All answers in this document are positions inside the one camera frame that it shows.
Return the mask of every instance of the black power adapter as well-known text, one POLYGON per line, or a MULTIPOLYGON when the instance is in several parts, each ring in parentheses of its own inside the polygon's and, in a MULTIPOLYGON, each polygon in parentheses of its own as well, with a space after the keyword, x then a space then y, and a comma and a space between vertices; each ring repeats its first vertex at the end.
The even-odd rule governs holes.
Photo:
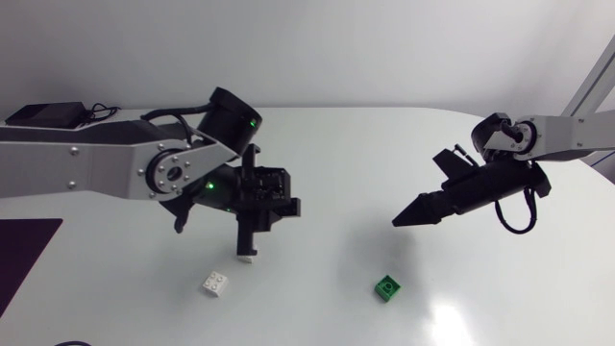
POLYGON ((81 102, 64 102, 24 106, 11 115, 9 126, 75 129, 90 115, 81 102))

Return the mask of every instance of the white wall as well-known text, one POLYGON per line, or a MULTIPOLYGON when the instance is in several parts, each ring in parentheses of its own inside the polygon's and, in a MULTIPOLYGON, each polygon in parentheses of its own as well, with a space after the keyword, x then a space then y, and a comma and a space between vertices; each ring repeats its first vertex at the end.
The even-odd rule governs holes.
POLYGON ((194 105, 215 86, 255 106, 558 113, 615 34, 615 1, 10 0, 0 33, 3 114, 194 105))

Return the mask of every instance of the metal frame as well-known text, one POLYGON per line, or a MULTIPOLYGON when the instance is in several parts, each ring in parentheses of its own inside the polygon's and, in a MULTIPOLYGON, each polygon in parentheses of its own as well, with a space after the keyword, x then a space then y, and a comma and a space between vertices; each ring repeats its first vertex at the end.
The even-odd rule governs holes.
POLYGON ((615 36, 575 93, 561 116, 587 116, 596 112, 615 87, 615 36))

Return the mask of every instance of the white lego brick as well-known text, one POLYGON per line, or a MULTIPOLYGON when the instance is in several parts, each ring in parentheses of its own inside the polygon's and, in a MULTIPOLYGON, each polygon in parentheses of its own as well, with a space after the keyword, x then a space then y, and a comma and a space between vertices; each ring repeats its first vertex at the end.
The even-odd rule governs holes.
MULTIPOLYGON (((258 250, 257 244, 254 244, 252 246, 253 249, 258 250)), ((237 256, 237 259, 250 264, 254 263, 254 256, 237 256)))
POLYGON ((254 256, 237 256, 237 259, 246 263, 254 263, 254 256))
POLYGON ((228 283, 229 278, 225 277, 220 273, 212 271, 211 274, 209 274, 209 276, 205 279, 203 287, 205 288, 205 291, 209 292, 210 294, 213 294, 216 297, 219 297, 220 294, 222 294, 224 287, 226 287, 228 283))

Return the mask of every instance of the gray aluminum arm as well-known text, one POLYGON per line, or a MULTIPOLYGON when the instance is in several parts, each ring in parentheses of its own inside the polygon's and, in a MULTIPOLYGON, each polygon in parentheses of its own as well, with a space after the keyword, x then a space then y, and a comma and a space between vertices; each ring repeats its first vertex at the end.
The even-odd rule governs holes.
POLYGON ((513 152, 519 161, 568 161, 594 151, 615 149, 615 116, 611 114, 527 116, 515 126, 524 135, 521 142, 498 131, 489 138, 485 149, 513 152))
POLYGON ((516 160, 567 161, 598 150, 615 149, 615 116, 595 114, 615 87, 615 37, 585 78, 561 116, 526 116, 515 126, 523 140, 495 132, 485 149, 515 153, 516 160))
POLYGON ((215 140, 189 148, 183 140, 172 138, 130 145, 0 138, 0 198, 90 190, 126 199, 166 201, 234 157, 234 151, 215 140), (173 151, 165 158, 159 156, 173 151), (156 190, 147 184, 150 164, 155 164, 150 178, 156 190))

